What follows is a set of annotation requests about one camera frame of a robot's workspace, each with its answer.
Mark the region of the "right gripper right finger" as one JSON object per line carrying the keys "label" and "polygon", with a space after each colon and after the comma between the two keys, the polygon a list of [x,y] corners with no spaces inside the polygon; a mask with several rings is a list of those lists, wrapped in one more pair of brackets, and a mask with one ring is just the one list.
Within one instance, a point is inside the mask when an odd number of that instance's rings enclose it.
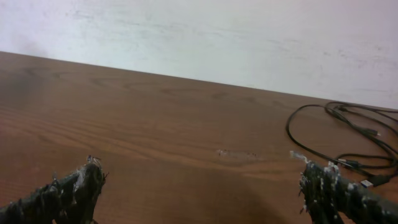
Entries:
{"label": "right gripper right finger", "polygon": [[305,163],[299,180],[299,193],[304,194],[300,211],[313,223],[343,223],[343,213],[354,223],[397,224],[397,204],[368,190],[370,184],[342,177],[333,163],[321,166],[295,151],[290,156]]}

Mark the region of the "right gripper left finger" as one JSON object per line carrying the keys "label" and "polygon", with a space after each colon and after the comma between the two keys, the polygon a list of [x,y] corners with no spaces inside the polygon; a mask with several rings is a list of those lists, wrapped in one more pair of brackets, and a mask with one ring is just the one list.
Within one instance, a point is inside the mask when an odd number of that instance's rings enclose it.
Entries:
{"label": "right gripper left finger", "polygon": [[1,207],[1,224],[96,223],[94,211],[106,178],[101,159],[89,155],[71,174],[54,177],[50,184]]}

